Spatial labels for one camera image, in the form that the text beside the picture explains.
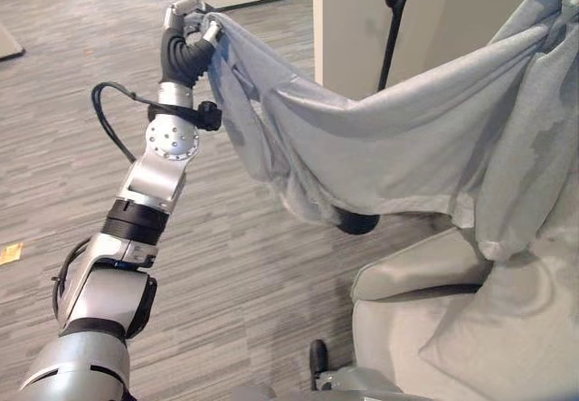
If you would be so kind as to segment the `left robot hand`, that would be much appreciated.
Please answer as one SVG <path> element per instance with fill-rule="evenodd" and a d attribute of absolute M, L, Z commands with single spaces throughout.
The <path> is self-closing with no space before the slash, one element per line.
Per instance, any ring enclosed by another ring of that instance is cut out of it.
<path fill-rule="evenodd" d="M 204 0 L 179 0 L 166 9 L 160 46 L 162 82 L 192 88 L 208 70 L 222 27 L 216 21 L 210 21 L 201 38 L 188 44 L 185 19 L 193 14 L 205 15 L 210 9 L 212 7 Z"/>

